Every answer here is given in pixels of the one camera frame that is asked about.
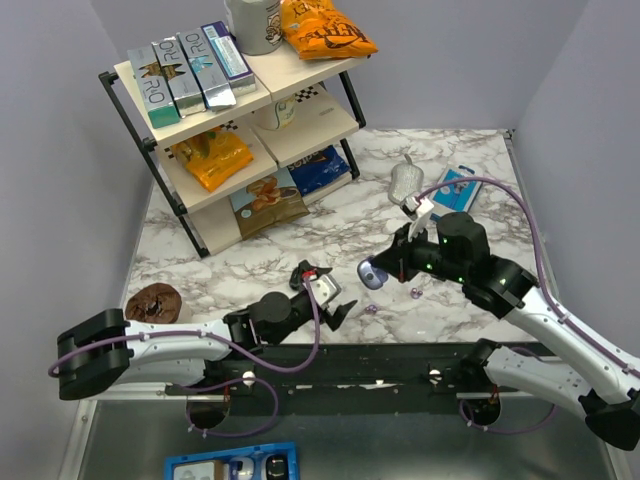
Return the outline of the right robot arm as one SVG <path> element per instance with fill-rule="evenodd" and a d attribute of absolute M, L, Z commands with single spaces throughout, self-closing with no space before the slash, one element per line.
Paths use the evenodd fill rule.
<path fill-rule="evenodd" d="M 491 254 L 484 227 L 469 214 L 443 216 L 436 242 L 411 228 L 398 229 L 389 248 L 358 266 L 367 288 L 379 289 L 389 278 L 405 283 L 420 273 L 455 282 L 473 305 L 525 331 L 563 362 L 549 365 L 482 340 L 479 353 L 459 370 L 467 389 L 480 392 L 495 384 L 524 391 L 575 413 L 618 449 L 638 446 L 638 357 L 546 297 L 528 270 Z"/>

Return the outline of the lavender earbud charging case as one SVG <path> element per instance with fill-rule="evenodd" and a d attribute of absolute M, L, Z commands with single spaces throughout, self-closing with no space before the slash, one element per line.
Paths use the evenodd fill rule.
<path fill-rule="evenodd" d="M 356 271 L 361 283 L 372 291 L 381 289 L 389 280 L 388 274 L 373 266 L 369 259 L 361 261 Z"/>

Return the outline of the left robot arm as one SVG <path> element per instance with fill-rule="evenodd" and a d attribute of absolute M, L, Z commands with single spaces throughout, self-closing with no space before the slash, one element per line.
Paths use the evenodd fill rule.
<path fill-rule="evenodd" d="M 307 323 L 336 331 L 355 302 L 333 307 L 342 288 L 330 269 L 301 262 L 292 272 L 293 295 L 271 291 L 221 319 L 153 324 L 105 310 L 57 338 L 49 367 L 62 400 L 80 400 L 128 383 L 177 384 L 201 395 L 222 380 L 213 364 L 240 356 L 253 362 L 266 346 L 281 344 Z"/>

